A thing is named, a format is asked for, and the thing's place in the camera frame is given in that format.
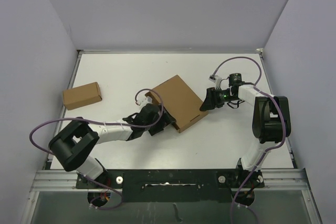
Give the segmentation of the brown cardboard box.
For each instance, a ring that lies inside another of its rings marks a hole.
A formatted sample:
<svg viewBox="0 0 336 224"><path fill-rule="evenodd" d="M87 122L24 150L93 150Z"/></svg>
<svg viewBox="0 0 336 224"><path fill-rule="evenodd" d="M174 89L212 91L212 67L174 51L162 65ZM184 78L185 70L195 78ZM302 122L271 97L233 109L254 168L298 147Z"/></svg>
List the brown cardboard box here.
<svg viewBox="0 0 336 224"><path fill-rule="evenodd" d="M203 104L202 100L178 75L156 86L145 95L150 97L154 104L159 104L160 99L163 100L164 108L176 119L173 126L179 133L208 115L207 111L199 110Z"/></svg>

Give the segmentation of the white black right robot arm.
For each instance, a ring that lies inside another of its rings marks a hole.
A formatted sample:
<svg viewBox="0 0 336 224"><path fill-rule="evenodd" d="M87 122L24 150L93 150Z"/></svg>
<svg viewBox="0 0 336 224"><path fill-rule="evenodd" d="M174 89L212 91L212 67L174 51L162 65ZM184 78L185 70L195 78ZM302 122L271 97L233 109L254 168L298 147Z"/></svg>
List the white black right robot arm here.
<svg viewBox="0 0 336 224"><path fill-rule="evenodd" d="M253 83L242 80L240 73L230 74L228 88L221 88L222 78L211 75L214 87L206 89L200 111L209 111L228 105L239 108L243 102L253 107L252 132L255 137L247 153L239 159L241 169L233 174L234 182L244 187L252 181L251 171L261 169L268 153L283 144L291 133L288 98L274 96L259 90Z"/></svg>

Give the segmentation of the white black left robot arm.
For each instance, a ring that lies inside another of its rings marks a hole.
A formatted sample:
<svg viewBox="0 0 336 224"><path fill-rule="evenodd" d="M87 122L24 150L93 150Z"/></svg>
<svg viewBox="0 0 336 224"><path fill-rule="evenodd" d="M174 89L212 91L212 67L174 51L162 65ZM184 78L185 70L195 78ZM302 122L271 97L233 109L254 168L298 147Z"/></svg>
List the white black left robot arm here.
<svg viewBox="0 0 336 224"><path fill-rule="evenodd" d="M90 156L93 148L112 141L131 141L140 138L144 132L154 136L176 119L161 105L147 103L126 118L116 122L93 124L78 117L71 121L50 142L49 149L67 172L73 170L88 176L88 182L95 188L107 181L104 166Z"/></svg>

